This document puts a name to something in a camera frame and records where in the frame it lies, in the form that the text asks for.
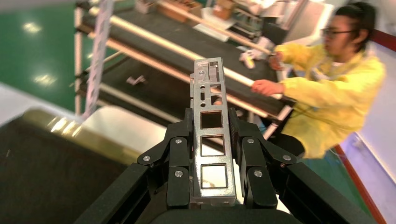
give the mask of rectangular hole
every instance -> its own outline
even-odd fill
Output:
[[[220,84],[211,84],[211,93],[221,93],[221,85]]]
[[[209,67],[209,80],[211,82],[218,82],[219,78],[218,78],[218,71],[217,68],[214,66],[210,66]]]
[[[221,111],[202,111],[201,129],[223,127]]]
[[[221,95],[219,96],[211,96],[212,105],[223,105],[223,98]]]
[[[216,77],[211,78],[211,80],[218,82],[219,81],[219,63],[218,62],[210,62],[210,68],[214,68],[216,70]]]
[[[216,147],[216,149],[214,149],[212,147],[202,144],[207,140],[218,143],[220,147]],[[224,135],[201,137],[201,156],[216,156],[225,154],[226,149],[224,148]]]
[[[226,188],[226,166],[202,166],[202,188]]]

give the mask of person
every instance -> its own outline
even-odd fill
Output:
[[[253,92],[283,94],[297,101],[290,118],[278,127],[281,132],[270,141],[296,156],[321,158],[363,127],[385,77],[383,64],[367,50],[375,19],[370,4],[349,4],[339,8],[323,29],[323,44],[275,48],[269,58],[273,69],[283,69],[282,61],[305,75],[279,83],[254,82]]]

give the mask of floor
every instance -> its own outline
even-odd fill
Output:
[[[0,27],[0,82],[73,111],[73,4],[0,14]],[[86,38],[84,67],[91,52]],[[328,152],[324,159],[303,162],[368,213],[338,156]]]
[[[383,164],[373,156],[372,145],[360,134],[349,136],[340,144],[386,223],[396,223],[396,184]]]

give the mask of hand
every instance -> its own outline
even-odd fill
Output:
[[[257,80],[252,85],[252,92],[259,93],[267,97],[273,94],[283,94],[284,85],[282,83],[274,83],[265,79]]]
[[[276,55],[271,56],[268,58],[269,61],[269,66],[273,69],[273,70],[283,70],[283,67],[280,65],[279,62],[281,62],[283,59],[283,55],[281,52],[277,52]]]

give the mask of red trim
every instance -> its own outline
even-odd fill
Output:
[[[396,36],[375,30],[371,40],[393,51],[396,51]]]
[[[370,194],[368,193],[367,189],[364,187],[362,181],[360,180],[355,169],[352,167],[352,164],[349,162],[349,160],[348,160],[347,156],[345,155],[344,151],[342,150],[341,146],[337,145],[335,147],[335,150],[341,156],[341,160],[342,160],[346,170],[348,171],[349,175],[351,176],[352,181],[355,183],[355,186],[358,189],[364,202],[366,203],[368,210],[370,210],[371,215],[374,217],[374,219],[376,220],[377,223],[386,224],[386,221],[383,218],[381,212],[378,210],[377,206],[375,205],[375,203],[374,203],[373,199],[371,198]]]

